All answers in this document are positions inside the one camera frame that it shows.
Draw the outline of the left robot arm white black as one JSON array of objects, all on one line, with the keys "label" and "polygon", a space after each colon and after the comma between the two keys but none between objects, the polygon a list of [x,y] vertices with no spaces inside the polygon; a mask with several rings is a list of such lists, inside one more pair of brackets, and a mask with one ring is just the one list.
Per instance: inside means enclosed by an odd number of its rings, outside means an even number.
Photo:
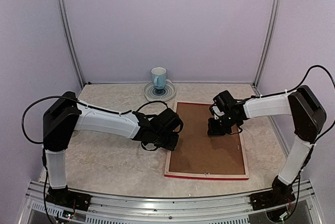
[{"label": "left robot arm white black", "polygon": [[61,205],[73,201],[68,190],[65,171],[65,151],[75,131],[95,131],[139,141],[142,147],[154,145],[173,151],[183,122],[167,107],[159,114],[146,115],[139,110],[125,112],[87,104],[73,92],[56,96],[56,102],[43,115],[43,155],[48,171],[52,196]]}]

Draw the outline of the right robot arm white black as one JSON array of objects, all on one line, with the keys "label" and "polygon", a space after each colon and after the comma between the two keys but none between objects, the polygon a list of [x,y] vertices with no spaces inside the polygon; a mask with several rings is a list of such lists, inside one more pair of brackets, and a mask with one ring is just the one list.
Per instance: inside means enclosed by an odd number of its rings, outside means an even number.
[{"label": "right robot arm white black", "polygon": [[232,135],[234,126],[240,128],[248,119],[290,115],[294,123],[295,140],[283,168],[275,177],[272,188],[250,196],[254,210],[285,204],[295,200],[293,183],[308,163],[318,135],[327,119],[319,100],[307,85],[290,92],[252,96],[243,100],[232,97],[229,91],[213,99],[208,119],[209,136]]}]

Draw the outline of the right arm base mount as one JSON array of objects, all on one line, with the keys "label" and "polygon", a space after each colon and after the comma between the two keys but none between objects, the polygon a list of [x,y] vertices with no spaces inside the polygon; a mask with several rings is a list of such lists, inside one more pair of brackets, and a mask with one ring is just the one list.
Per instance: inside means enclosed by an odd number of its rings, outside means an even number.
[{"label": "right arm base mount", "polygon": [[291,203],[295,200],[292,185],[273,182],[268,191],[250,195],[254,211],[265,209],[267,218],[273,223],[281,223],[287,219],[291,211]]}]

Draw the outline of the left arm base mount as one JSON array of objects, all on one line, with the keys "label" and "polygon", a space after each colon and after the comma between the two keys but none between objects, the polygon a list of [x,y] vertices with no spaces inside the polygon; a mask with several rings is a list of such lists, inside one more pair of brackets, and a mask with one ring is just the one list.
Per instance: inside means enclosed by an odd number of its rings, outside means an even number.
[{"label": "left arm base mount", "polygon": [[52,189],[48,191],[46,202],[72,210],[88,211],[92,196],[65,189]]}]

